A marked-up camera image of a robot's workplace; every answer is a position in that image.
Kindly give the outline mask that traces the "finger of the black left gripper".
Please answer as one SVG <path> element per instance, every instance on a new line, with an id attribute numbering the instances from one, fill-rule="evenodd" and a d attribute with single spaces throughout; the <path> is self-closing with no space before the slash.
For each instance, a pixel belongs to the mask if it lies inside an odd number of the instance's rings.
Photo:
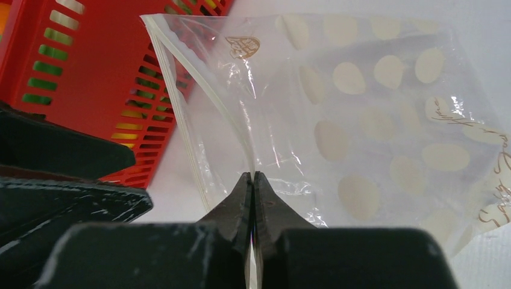
<path id="1" fill-rule="evenodd" d="M 121 144 L 56 125 L 1 103 L 1 165 L 99 179 L 135 165 Z"/>
<path id="2" fill-rule="evenodd" d="M 153 208 L 146 190 L 73 178 L 1 177 L 1 247 L 49 225 L 130 222 Z"/>

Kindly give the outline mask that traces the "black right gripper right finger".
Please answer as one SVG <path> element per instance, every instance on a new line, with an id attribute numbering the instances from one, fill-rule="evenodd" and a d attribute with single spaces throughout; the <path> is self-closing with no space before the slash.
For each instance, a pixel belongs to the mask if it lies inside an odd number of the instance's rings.
<path id="1" fill-rule="evenodd" d="M 456 288 L 439 245 L 413 228 L 317 228 L 254 175 L 259 288 Z"/>

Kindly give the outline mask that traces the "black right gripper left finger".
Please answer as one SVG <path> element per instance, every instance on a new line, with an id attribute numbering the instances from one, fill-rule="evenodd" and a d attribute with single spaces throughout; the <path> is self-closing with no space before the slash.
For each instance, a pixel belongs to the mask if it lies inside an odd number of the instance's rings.
<path id="1" fill-rule="evenodd" d="M 195 223 L 80 223 L 54 246 L 37 288 L 248 288 L 252 180 Z"/>

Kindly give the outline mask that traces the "clear dotted zip top bag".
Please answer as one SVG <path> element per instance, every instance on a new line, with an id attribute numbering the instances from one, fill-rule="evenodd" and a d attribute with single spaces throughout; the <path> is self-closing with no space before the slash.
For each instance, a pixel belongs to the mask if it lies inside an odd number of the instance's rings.
<path id="1" fill-rule="evenodd" d="M 342 14 L 147 14 L 203 204 L 245 172 L 317 227 L 414 227 L 449 254 L 510 224 L 510 134 L 455 34 Z"/>

